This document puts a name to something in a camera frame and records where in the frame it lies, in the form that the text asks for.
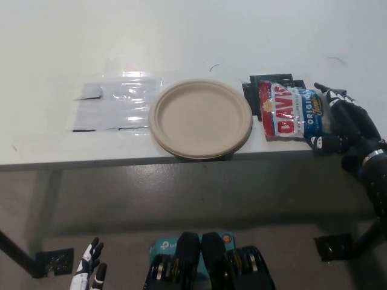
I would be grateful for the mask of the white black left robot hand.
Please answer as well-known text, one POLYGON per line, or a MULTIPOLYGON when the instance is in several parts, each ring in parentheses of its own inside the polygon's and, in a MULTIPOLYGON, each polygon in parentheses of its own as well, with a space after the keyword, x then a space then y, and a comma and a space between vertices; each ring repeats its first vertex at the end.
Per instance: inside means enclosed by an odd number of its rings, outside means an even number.
POLYGON ((70 290, 103 289, 107 272, 107 264, 99 260, 103 247, 104 243, 98 237, 88 245, 72 278, 70 290))

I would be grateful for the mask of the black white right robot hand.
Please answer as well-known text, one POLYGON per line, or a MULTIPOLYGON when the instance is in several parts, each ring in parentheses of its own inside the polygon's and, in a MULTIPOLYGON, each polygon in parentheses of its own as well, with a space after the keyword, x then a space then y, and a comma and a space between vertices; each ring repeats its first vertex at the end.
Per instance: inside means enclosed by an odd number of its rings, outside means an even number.
POLYGON ((386 141, 380 136, 367 111, 359 106, 344 89, 332 89, 315 83, 314 87, 325 96, 330 107, 332 132, 306 137, 315 152, 346 153, 354 148, 364 159, 370 153, 386 149, 386 141))

